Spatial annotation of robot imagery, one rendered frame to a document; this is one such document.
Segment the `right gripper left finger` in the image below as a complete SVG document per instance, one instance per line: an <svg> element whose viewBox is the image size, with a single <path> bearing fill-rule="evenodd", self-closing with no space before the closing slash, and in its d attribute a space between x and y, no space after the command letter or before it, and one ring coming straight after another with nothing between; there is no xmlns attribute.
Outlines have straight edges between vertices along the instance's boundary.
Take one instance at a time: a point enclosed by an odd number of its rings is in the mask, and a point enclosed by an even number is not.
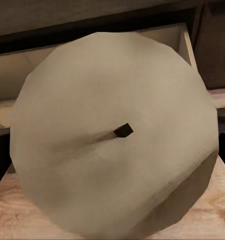
<svg viewBox="0 0 225 240"><path fill-rule="evenodd" d="M10 134L0 136L0 181L6 174L10 164Z"/></svg>

